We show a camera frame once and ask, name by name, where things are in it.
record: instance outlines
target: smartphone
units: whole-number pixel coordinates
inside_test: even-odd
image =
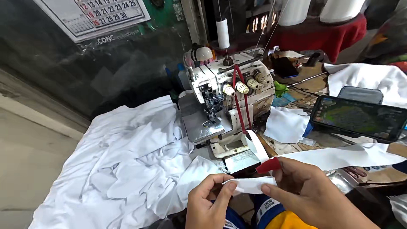
[[[390,143],[398,140],[406,126],[407,109],[323,95],[317,99],[310,120]]]
[[[273,58],[271,62],[273,63],[274,71],[283,79],[299,75],[297,69],[294,68],[293,63],[291,63],[288,57]]]

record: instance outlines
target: table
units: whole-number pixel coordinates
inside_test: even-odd
[[[352,46],[366,34],[366,18],[359,14],[345,24],[327,25],[319,18],[307,18],[303,23],[293,26],[277,26],[268,48],[276,45],[281,50],[322,49],[332,63],[335,63],[339,52]]]

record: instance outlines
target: calendar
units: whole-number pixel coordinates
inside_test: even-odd
[[[34,0],[76,43],[150,20],[142,0]]]

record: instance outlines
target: fingernail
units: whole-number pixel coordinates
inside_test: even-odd
[[[237,184],[235,182],[229,182],[228,189],[230,189],[232,192],[236,189]]]
[[[266,184],[261,185],[260,189],[263,193],[270,193],[270,188]]]

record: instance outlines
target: hand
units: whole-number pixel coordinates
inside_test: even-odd
[[[263,184],[261,191],[282,203],[305,223],[325,228],[378,228],[360,212],[317,166],[279,157],[273,171],[277,186]]]
[[[216,184],[233,178],[227,174],[211,174],[189,192],[185,229],[222,229],[224,227],[226,209],[237,184],[232,181],[225,184],[217,198],[212,189]],[[215,203],[212,204],[210,200],[214,199],[216,199]]]

